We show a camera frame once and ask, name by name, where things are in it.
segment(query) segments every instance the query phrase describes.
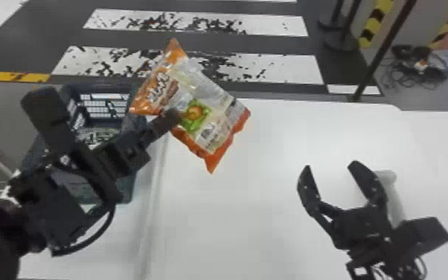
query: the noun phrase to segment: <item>black pole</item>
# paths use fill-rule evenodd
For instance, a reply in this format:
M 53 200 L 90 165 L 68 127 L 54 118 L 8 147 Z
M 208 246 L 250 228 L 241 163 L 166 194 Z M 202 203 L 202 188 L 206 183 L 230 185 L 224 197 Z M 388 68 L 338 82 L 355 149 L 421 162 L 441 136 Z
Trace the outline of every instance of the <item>black pole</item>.
M 362 0 L 354 0 L 351 5 L 351 10 L 349 11 L 348 19 L 345 21 L 344 28 L 342 29 L 342 33 L 340 34 L 340 41 L 343 42 L 345 38 L 348 36 L 349 32 L 351 32 L 351 25 L 354 22 L 354 18 L 356 17 L 356 13 L 358 12 L 359 6 L 361 5 Z
M 340 32 L 332 32 L 324 35 L 324 44 L 333 51 L 355 51 L 359 48 L 359 43 L 351 33 L 351 25 L 354 22 L 356 13 L 362 0 L 353 0 L 351 10 L 349 11 L 348 18 L 345 21 L 344 27 Z
M 344 5 L 344 0 L 337 0 L 332 14 L 322 14 L 318 19 L 318 23 L 321 28 L 331 31 L 340 30 L 344 26 L 344 19 L 341 16 L 342 6 Z
M 344 4 L 344 0 L 337 0 L 337 4 L 335 5 L 335 8 L 332 12 L 332 17 L 330 18 L 330 21 L 332 23 L 337 22 L 337 19 L 339 19 L 340 13 L 342 12 L 342 5 Z
M 377 52 L 377 54 L 375 54 L 374 60 L 371 62 L 370 66 L 366 70 L 362 82 L 359 84 L 358 88 L 354 92 L 354 95 L 350 96 L 350 101 L 359 101 L 361 99 L 363 91 L 365 91 L 366 86 L 368 85 L 368 83 L 370 83 L 371 79 L 373 78 L 374 73 L 377 70 L 377 67 L 379 67 L 385 54 L 387 54 L 388 50 L 392 45 L 392 42 L 396 38 L 397 33 L 402 28 L 406 19 L 408 19 L 408 16 L 412 12 L 415 4 L 417 4 L 417 0 L 406 1 L 405 5 L 403 6 L 403 9 L 401 9 L 400 11 L 400 14 L 397 16 L 396 21 L 394 21 L 394 23 L 392 24 L 391 30 L 389 31 L 387 37 L 384 39 L 384 42 L 380 46 L 379 51 Z

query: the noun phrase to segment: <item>plastic basket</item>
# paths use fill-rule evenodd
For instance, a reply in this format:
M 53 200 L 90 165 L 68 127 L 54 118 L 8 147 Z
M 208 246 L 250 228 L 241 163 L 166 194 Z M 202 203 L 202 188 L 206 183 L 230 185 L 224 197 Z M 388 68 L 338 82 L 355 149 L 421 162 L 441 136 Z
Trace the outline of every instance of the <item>plastic basket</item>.
M 83 139 L 90 147 L 108 140 L 116 133 L 146 127 L 144 116 L 128 113 L 128 106 L 137 88 L 132 85 L 88 83 L 64 86 L 60 96 L 71 115 L 70 127 L 76 131 L 79 138 L 90 136 L 90 139 Z M 37 136 L 20 169 L 31 168 L 45 154 L 45 142 L 41 136 Z M 57 169 L 52 173 L 52 177 L 58 184 L 65 185 L 79 203 L 99 202 L 99 198 L 84 178 Z M 135 174 L 117 180 L 117 188 L 124 196 L 122 203 L 128 203 L 132 199 L 134 181 Z

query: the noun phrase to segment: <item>cable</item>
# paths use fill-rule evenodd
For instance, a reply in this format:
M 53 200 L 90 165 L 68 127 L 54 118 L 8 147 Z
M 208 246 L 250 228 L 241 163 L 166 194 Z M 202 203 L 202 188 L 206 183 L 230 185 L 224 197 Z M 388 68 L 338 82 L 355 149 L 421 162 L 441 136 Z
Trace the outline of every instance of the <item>cable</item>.
M 58 249 L 58 250 L 51 250 L 51 254 L 53 257 L 61 257 L 64 255 L 72 254 L 76 251 L 80 251 L 81 249 L 87 247 L 88 245 L 94 243 L 101 235 L 104 234 L 104 232 L 108 229 L 109 225 L 111 225 L 111 222 L 113 221 L 113 217 L 115 216 L 116 212 L 116 206 L 113 206 L 111 210 L 109 210 L 108 217 L 104 221 L 104 224 L 89 238 L 85 239 L 84 241 L 75 244 L 70 247 L 66 247 L 64 249 Z
M 426 262 L 423 261 L 421 257 L 418 258 L 418 261 L 422 266 L 422 275 L 420 276 L 420 280 L 424 280 L 425 278 L 427 278 L 427 274 L 429 273 L 429 271 L 427 270 Z
M 382 270 L 380 269 L 380 267 L 377 266 L 373 266 L 371 267 L 371 271 L 373 271 L 375 274 L 377 274 L 378 276 L 380 276 L 380 278 L 382 280 L 387 280 L 388 276 L 382 272 Z

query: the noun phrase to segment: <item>robotic arm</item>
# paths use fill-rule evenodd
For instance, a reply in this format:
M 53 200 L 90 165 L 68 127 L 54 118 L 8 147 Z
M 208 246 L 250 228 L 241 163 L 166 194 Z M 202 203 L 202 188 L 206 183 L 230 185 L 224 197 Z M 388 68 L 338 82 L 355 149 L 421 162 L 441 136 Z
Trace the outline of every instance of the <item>robotic arm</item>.
M 115 181 L 135 173 L 150 160 L 146 148 L 175 127 L 176 110 L 151 121 L 147 128 L 123 131 L 93 150 L 76 138 L 68 121 L 70 114 L 54 88 L 28 93 L 22 107 L 44 138 L 49 155 L 36 167 L 9 181 L 9 200 L 0 200 L 0 280 L 14 280 L 19 258 L 49 248 L 53 256 L 85 248 L 108 228 L 115 206 L 122 200 Z M 67 164 L 62 158 L 67 157 Z M 51 167 L 86 179 L 100 198 L 88 212 L 80 207 L 68 189 L 51 176 Z M 106 221 L 85 241 L 77 244 L 103 216 Z
M 360 162 L 349 171 L 368 200 L 360 208 L 342 210 L 321 200 L 309 166 L 302 171 L 297 191 L 307 213 L 331 237 L 337 249 L 347 251 L 353 280 L 375 280 L 375 274 L 393 279 L 424 279 L 420 257 L 446 242 L 448 232 L 435 217 L 405 220 L 393 228 L 388 219 L 388 196 L 377 175 Z M 419 270 L 416 260 L 423 269 Z

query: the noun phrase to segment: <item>snack bag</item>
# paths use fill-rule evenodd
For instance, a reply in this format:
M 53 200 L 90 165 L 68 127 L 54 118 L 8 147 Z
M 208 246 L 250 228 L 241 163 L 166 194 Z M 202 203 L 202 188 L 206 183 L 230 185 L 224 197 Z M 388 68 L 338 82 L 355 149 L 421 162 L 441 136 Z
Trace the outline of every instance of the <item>snack bag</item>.
M 172 134 L 197 156 L 207 170 L 215 167 L 241 131 L 250 111 L 201 72 L 179 42 L 172 39 L 159 64 L 139 89 L 129 111 L 158 115 L 168 108 L 181 112 Z

